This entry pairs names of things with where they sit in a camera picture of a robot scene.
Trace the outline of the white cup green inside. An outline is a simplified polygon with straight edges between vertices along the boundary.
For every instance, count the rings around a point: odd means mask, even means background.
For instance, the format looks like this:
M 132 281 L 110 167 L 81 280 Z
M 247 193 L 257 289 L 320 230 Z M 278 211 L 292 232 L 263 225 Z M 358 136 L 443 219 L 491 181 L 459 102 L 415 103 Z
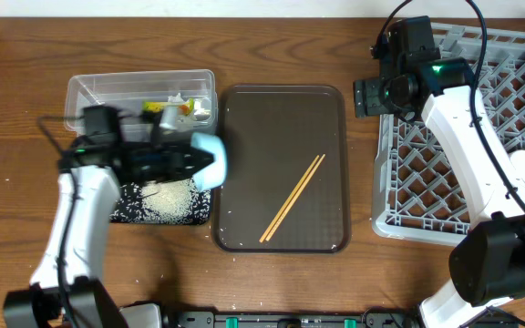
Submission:
M 525 150 L 515 150 L 509 154 L 509 157 L 514 169 L 525 181 Z

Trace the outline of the yellow snack wrapper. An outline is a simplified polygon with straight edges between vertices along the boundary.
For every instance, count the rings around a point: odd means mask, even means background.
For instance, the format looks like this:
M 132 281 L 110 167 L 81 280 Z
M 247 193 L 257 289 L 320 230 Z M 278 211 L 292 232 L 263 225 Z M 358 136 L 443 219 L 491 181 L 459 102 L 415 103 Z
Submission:
M 142 105 L 143 113 L 157 114 L 163 111 L 166 107 L 175 107 L 178 109 L 180 115 L 188 116 L 194 110 L 195 101 L 190 98 L 182 102 L 149 102 L 145 101 Z

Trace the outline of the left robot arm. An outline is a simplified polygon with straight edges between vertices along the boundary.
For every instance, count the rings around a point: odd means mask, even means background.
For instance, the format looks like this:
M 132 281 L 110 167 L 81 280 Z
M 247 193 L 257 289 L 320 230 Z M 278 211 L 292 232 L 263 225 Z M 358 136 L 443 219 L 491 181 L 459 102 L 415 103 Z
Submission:
M 48 327 L 65 317 L 73 327 L 161 327 L 160 307 L 119 308 L 102 283 L 109 217 L 126 183 L 193 179 L 200 191 L 220 186 L 225 147 L 195 133 L 188 143 L 93 141 L 61 153 L 59 200 L 45 253 L 28 288 L 9 292 L 8 327 Z

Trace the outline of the light blue bowl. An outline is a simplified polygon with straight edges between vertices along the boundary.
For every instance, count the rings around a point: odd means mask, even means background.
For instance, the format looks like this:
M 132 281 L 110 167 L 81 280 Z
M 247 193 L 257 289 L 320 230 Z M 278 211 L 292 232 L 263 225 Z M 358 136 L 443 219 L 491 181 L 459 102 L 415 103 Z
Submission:
M 192 179 L 198 192 L 220 187 L 227 176 L 228 162 L 222 140 L 211 134 L 195 132 L 190 139 L 193 149 L 199 151 L 199 169 Z

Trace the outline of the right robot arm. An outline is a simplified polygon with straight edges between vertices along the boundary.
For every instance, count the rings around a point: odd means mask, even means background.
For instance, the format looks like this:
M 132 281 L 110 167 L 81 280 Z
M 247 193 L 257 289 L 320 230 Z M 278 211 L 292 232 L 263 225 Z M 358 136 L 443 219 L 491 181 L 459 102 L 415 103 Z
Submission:
M 450 253 L 450 279 L 418 306 L 422 327 L 466 327 L 525 297 L 525 180 L 484 111 L 468 62 L 382 59 L 354 83 L 357 117 L 413 113 L 444 150 L 472 225 Z

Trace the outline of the white tissue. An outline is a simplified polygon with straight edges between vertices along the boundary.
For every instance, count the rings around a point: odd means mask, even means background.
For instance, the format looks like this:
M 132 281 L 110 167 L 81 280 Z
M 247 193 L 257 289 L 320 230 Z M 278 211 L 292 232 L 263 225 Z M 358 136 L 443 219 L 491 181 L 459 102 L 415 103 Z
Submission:
M 169 96 L 166 105 L 178 110 L 179 123 L 205 123 L 212 116 L 211 102 L 206 97 L 183 97 L 178 93 L 176 96 Z

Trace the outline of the white rice pile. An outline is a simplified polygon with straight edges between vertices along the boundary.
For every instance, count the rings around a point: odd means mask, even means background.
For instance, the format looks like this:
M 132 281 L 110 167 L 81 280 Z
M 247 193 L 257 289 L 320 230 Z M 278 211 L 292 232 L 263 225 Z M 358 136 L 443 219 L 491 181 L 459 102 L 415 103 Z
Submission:
M 130 183 L 110 215 L 115 223 L 201 225 L 211 216 L 211 192 L 198 192 L 192 179 L 169 183 Z

